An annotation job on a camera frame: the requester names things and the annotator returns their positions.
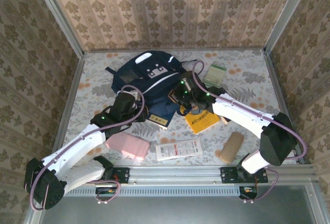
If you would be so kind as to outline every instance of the cable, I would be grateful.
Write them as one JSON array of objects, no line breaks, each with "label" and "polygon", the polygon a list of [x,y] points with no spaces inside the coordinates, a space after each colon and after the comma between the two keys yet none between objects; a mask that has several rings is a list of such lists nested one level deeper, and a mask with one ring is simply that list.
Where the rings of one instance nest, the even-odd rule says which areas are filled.
[{"label": "cable", "polygon": [[90,181],[90,183],[115,183],[117,184],[117,189],[115,190],[115,193],[113,194],[112,197],[110,197],[108,200],[105,200],[105,201],[102,201],[100,199],[100,193],[101,192],[105,192],[105,191],[109,191],[108,188],[104,188],[104,189],[101,189],[97,195],[96,195],[96,199],[98,200],[99,203],[103,202],[103,203],[108,203],[110,201],[112,201],[119,193],[120,193],[120,189],[121,189],[121,185],[118,181],[116,180],[95,180],[95,181]]},{"label": "cable", "polygon": [[273,169],[269,169],[269,168],[267,168],[267,167],[265,167],[265,169],[266,169],[267,171],[274,172],[274,173],[276,174],[276,179],[273,181],[272,186],[270,186],[270,188],[266,191],[265,194],[263,194],[261,197],[257,197],[257,198],[255,198],[255,199],[251,200],[251,202],[252,202],[252,201],[258,201],[258,200],[261,200],[262,198],[264,198],[265,196],[267,196],[267,195],[269,194],[269,192],[274,188],[275,184],[276,184],[277,181],[278,181],[279,174],[278,174],[277,171],[275,171],[275,170],[273,170]]},{"label": "cable", "polygon": [[213,94],[212,92],[209,92],[208,90],[206,90],[206,89],[205,89],[205,88],[204,88],[204,87],[203,87],[203,86],[197,81],[197,78],[196,78],[195,67],[196,67],[196,65],[197,65],[199,62],[202,63],[203,68],[204,68],[204,62],[203,62],[203,61],[198,60],[197,62],[195,62],[195,64],[194,64],[193,67],[192,67],[192,77],[193,77],[193,79],[195,80],[195,83],[197,84],[197,86],[198,86],[202,91],[204,91],[205,93],[210,94],[212,97],[215,97],[215,98],[217,98],[217,99],[220,99],[220,100],[222,100],[222,101],[225,101],[225,102],[227,102],[227,103],[229,103],[229,104],[233,104],[233,105],[235,105],[235,106],[237,106],[237,107],[239,107],[239,108],[241,108],[241,109],[247,111],[248,113],[255,115],[256,117],[263,118],[263,119],[265,119],[265,120],[267,120],[267,121],[269,121],[269,122],[271,122],[271,123],[273,123],[273,124],[279,126],[280,128],[284,129],[285,131],[289,132],[291,135],[293,135],[293,136],[294,136],[294,137],[295,137],[295,138],[301,143],[301,145],[303,146],[303,152],[302,152],[302,154],[300,154],[300,155],[298,155],[298,156],[287,157],[286,159],[298,159],[298,158],[302,158],[302,157],[304,157],[304,156],[306,155],[306,153],[307,153],[307,145],[306,145],[306,143],[305,143],[304,140],[303,140],[303,139],[302,139],[302,138],[301,138],[296,132],[294,132],[293,130],[289,129],[288,127],[284,126],[283,124],[281,124],[281,123],[279,123],[279,122],[277,122],[277,121],[275,121],[275,120],[273,120],[273,119],[270,119],[270,118],[268,118],[268,117],[265,117],[265,116],[263,116],[262,114],[259,114],[258,112],[255,112],[255,111],[253,111],[253,110],[251,110],[251,109],[246,108],[245,106],[240,105],[240,104],[239,104],[238,102],[236,102],[236,101],[230,101],[230,100],[228,100],[228,99],[225,99],[225,98],[223,98],[223,97],[221,97],[221,96],[215,95],[215,94]]},{"label": "cable", "polygon": [[142,101],[142,106],[141,106],[141,109],[139,110],[139,112],[132,118],[126,120],[126,121],[123,121],[123,122],[120,122],[120,123],[115,123],[115,124],[111,124],[111,125],[108,125],[108,126],[105,126],[105,127],[100,127],[99,129],[95,129],[95,130],[92,130],[84,135],[82,135],[81,137],[79,137],[78,139],[76,139],[73,143],[71,143],[69,146],[67,146],[65,149],[63,149],[58,155],[56,155],[47,165],[45,165],[41,170],[40,172],[38,173],[38,175],[36,176],[36,179],[34,180],[33,184],[32,184],[32,187],[31,187],[31,192],[30,192],[30,205],[31,205],[31,208],[34,210],[34,211],[39,211],[39,210],[43,210],[45,208],[45,204],[46,204],[46,201],[44,201],[43,203],[41,202],[41,205],[42,207],[41,208],[38,208],[35,206],[34,204],[34,199],[33,199],[33,196],[34,196],[34,193],[35,193],[35,189],[36,189],[36,186],[37,186],[37,183],[39,181],[39,179],[41,178],[42,174],[46,171],[46,169],[56,163],[56,161],[63,155],[66,153],[67,150],[69,150],[70,148],[72,148],[74,145],[76,145],[78,142],[80,142],[81,140],[85,139],[87,136],[97,132],[97,131],[102,131],[102,130],[106,130],[106,129],[110,129],[112,127],[117,127],[117,126],[122,126],[122,125],[126,125],[128,123],[131,123],[133,122],[135,119],[137,119],[141,113],[143,112],[143,109],[144,109],[144,96],[142,94],[142,92],[136,88],[135,86],[132,86],[132,85],[125,85],[122,87],[121,89],[121,92],[124,91],[125,88],[133,88],[134,90],[136,90],[140,96],[141,96],[141,101]]}]

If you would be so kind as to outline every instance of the table surface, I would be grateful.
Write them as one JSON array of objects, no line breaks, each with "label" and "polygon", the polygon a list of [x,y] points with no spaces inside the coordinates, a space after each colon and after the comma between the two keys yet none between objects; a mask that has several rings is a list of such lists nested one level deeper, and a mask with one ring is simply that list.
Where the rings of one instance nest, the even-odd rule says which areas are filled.
[{"label": "table surface", "polygon": [[[272,86],[269,72],[261,50],[248,51],[170,51],[180,61],[200,59],[205,69],[200,75],[203,79],[211,64],[215,63],[227,69],[222,87],[236,100],[255,109],[277,114],[278,102]],[[76,137],[89,124],[90,119],[105,107],[112,105],[116,97],[111,90],[112,75],[105,71],[107,66],[117,70],[124,63],[140,54],[96,53],[85,55],[84,71],[80,79],[77,95],[72,109],[64,144]],[[191,70],[193,63],[186,63]],[[233,164],[237,164],[247,153],[259,149],[259,139],[242,126],[230,122],[219,122],[208,129],[194,134],[184,117],[175,114],[169,128],[163,130],[151,123],[134,123],[126,133],[138,136],[150,142],[150,149],[143,161],[131,159],[120,152],[107,148],[104,144],[91,150],[78,164],[103,155],[116,166],[181,166],[181,165],[225,165],[218,157],[232,132],[244,135],[244,141]],[[203,155],[191,156],[167,161],[157,161],[155,145],[198,137],[202,144]],[[285,161],[284,164],[295,164]]]}]

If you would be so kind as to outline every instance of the black bracket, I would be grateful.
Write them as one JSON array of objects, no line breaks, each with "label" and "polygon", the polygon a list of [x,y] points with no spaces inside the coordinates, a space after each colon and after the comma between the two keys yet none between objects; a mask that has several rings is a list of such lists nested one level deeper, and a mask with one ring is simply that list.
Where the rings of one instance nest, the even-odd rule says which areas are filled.
[{"label": "black bracket", "polygon": [[223,184],[235,184],[235,183],[251,183],[255,184],[256,180],[259,183],[268,183],[267,172],[265,169],[258,170],[250,177],[242,178],[239,176],[236,166],[220,167],[221,181]]}]

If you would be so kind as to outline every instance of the yellow booklet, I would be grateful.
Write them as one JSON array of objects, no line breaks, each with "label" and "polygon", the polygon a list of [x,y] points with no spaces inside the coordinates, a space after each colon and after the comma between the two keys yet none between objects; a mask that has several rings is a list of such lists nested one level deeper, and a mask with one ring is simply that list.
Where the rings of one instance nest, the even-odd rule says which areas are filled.
[{"label": "yellow booklet", "polygon": [[207,129],[220,120],[216,114],[212,114],[207,110],[204,110],[202,113],[197,115],[189,113],[185,115],[185,118],[195,134]]}]

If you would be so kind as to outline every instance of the gray panel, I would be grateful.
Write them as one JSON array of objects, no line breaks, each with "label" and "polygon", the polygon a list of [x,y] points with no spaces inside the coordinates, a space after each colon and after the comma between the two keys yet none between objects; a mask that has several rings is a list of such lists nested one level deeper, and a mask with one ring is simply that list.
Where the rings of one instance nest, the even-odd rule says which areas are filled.
[{"label": "gray panel", "polygon": [[118,197],[98,204],[93,197],[66,197],[45,211],[44,224],[278,224],[316,223],[305,187],[277,186],[264,199],[244,204],[237,197]]}]

